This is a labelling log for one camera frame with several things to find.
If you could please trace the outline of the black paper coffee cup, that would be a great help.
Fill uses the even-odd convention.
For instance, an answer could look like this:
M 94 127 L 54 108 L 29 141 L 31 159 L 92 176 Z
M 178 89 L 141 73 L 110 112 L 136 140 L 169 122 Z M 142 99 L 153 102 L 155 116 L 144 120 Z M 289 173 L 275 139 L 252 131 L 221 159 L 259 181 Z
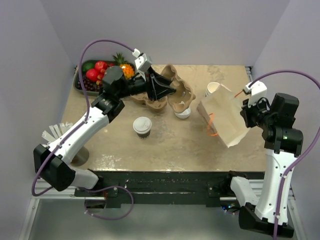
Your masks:
M 144 133 L 137 132 L 136 134 L 137 134 L 137 136 L 138 136 L 139 138 L 141 138 L 141 139 L 146 139 L 146 138 L 149 137 L 150 133 L 151 133 L 151 130 L 149 130 L 149 131 L 147 131 L 147 132 L 144 132 Z

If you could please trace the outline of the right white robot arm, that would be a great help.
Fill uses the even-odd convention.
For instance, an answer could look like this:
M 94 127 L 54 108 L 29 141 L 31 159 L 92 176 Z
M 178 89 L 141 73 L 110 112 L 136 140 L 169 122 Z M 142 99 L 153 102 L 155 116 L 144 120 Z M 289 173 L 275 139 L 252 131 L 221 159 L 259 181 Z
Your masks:
M 236 196 L 240 205 L 239 226 L 273 237 L 292 238 L 294 229 L 288 224 L 288 197 L 293 164 L 301 154 L 303 133 L 293 128 L 299 107 L 298 98 L 276 93 L 272 102 L 260 97 L 253 104 L 242 102 L 240 115 L 247 128 L 262 129 L 267 168 L 259 197 L 249 180 L 235 175 L 223 183 L 223 192 Z

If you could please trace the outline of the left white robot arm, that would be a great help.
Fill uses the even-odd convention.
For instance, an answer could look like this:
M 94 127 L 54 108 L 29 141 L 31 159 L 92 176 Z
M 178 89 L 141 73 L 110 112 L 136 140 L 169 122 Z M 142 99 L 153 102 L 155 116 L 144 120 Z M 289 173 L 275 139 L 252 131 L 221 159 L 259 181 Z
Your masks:
M 156 101 L 175 92 L 171 80 L 156 73 L 152 67 L 143 76 L 130 80 L 125 78 L 121 67 L 109 67 L 102 79 L 101 93 L 87 112 L 58 139 L 48 145 L 39 144 L 34 149 L 36 177 L 59 192 L 68 187 L 79 187 L 92 196 L 99 196 L 104 184 L 98 175 L 92 170 L 71 166 L 73 158 L 88 140 L 119 115 L 125 107 L 123 98 L 147 93 L 150 100 Z

